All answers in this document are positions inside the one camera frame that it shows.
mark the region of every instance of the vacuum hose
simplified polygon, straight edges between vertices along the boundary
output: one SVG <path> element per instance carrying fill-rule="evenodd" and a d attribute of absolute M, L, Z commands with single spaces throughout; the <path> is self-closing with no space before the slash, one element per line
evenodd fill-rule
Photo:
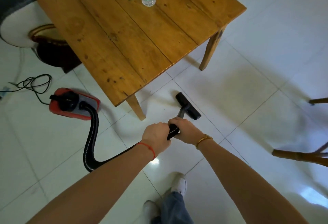
<path fill-rule="evenodd" d="M 88 111 L 88 113 L 91 116 L 91 127 L 90 127 L 90 131 L 89 131 L 89 135 L 88 135 L 88 139 L 87 142 L 84 146 L 84 152 L 83 152 L 83 163 L 84 163 L 84 167 L 87 169 L 88 172 L 92 172 L 95 169 L 99 168 L 100 166 L 102 166 L 103 164 L 109 162 L 110 160 L 122 155 L 123 153 L 129 151 L 130 149 L 132 149 L 135 145 L 131 146 L 130 148 L 126 149 L 125 151 L 121 152 L 120 154 L 99 162 L 94 158 L 94 144 L 96 142 L 96 138 L 97 138 L 97 133 L 98 133 L 98 126 L 99 126 L 99 118 L 98 118 L 98 113 L 96 111 L 96 109 L 94 109 L 90 104 L 88 104 L 85 101 L 81 101 L 79 104 L 79 109 L 81 110 L 86 110 Z M 171 139 L 172 137 L 174 137 L 175 135 L 177 135 L 179 133 L 179 128 L 174 125 L 171 124 L 170 126 L 170 132 L 169 135 L 167 137 L 167 140 Z"/>

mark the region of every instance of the power cord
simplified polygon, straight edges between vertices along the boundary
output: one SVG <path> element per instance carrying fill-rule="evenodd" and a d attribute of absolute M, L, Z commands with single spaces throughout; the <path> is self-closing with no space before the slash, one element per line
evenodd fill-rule
<path fill-rule="evenodd" d="M 35 80 L 38 79 L 38 78 L 41 78 L 43 76 L 48 77 L 48 80 L 45 83 L 42 83 L 42 84 L 39 84 L 39 85 L 34 85 Z M 50 83 L 51 83 L 51 80 L 52 80 L 52 76 L 49 75 L 49 74 L 43 74 L 43 75 L 39 75 L 37 77 L 28 77 L 26 80 L 21 81 L 18 84 L 14 84 L 14 83 L 8 82 L 11 85 L 14 85 L 14 86 L 16 86 L 19 89 L 14 90 L 14 91 L 0 91 L 0 92 L 3 92 L 3 93 L 13 93 L 13 92 L 18 92 L 18 91 L 20 91 L 22 89 L 28 89 L 28 90 L 31 90 L 31 91 L 33 91 L 35 93 L 36 97 L 38 98 L 38 100 L 42 104 L 49 105 L 48 103 L 45 103 L 42 100 L 40 100 L 38 94 L 43 94 L 43 93 L 45 93 L 48 90 L 48 88 L 50 86 Z M 46 89 L 44 91 L 38 92 L 37 90 L 35 90 L 36 87 L 43 86 L 43 85 L 47 85 L 47 87 L 46 87 Z"/>

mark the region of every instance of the person's left arm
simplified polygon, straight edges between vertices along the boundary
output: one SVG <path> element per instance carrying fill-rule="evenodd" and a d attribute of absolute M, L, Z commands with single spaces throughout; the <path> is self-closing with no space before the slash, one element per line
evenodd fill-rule
<path fill-rule="evenodd" d="M 168 134 L 166 123 L 152 124 L 141 141 L 157 156 L 170 146 Z M 147 146 L 136 145 L 70 186 L 27 223 L 99 223 L 153 156 Z"/>

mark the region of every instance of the forearm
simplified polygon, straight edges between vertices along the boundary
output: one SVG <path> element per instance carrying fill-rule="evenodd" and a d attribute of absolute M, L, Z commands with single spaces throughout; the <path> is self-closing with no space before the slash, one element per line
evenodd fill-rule
<path fill-rule="evenodd" d="M 28 223 L 99 223 L 152 158 L 147 147 L 136 145 L 66 189 Z"/>
<path fill-rule="evenodd" d="M 301 214 L 266 180 L 216 142 L 198 146 L 246 223 L 307 223 Z"/>

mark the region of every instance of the foot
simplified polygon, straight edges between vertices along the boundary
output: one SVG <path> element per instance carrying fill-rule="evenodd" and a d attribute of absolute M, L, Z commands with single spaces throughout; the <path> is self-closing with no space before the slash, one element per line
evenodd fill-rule
<path fill-rule="evenodd" d="M 178 192 L 184 196 L 187 191 L 187 181 L 184 174 L 178 174 L 172 182 L 171 192 Z"/>
<path fill-rule="evenodd" d="M 146 201 L 142 207 L 144 223 L 150 223 L 150 221 L 160 216 L 160 209 L 153 201 Z"/>

